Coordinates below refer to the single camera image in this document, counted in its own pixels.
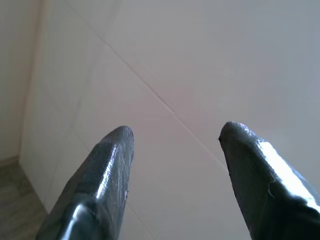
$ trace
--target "white wall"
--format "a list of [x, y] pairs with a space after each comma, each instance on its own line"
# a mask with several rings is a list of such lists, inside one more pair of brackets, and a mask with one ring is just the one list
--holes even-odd
[[49, 211], [132, 127], [121, 239], [249, 239], [217, 140], [247, 124], [320, 190], [320, 2], [48, 0], [21, 164]]
[[0, 160], [17, 156], [39, 0], [0, 1]]

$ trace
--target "wooden floor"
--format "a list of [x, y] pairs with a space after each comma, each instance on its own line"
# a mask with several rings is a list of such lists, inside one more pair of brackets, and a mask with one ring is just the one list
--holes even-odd
[[31, 240], [47, 215], [16, 158], [0, 161], [0, 240]]

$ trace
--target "floor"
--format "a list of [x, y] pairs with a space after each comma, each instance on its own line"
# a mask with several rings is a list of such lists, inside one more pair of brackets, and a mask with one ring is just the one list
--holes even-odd
[[0, 162], [0, 239], [31, 240], [47, 213], [18, 164]]

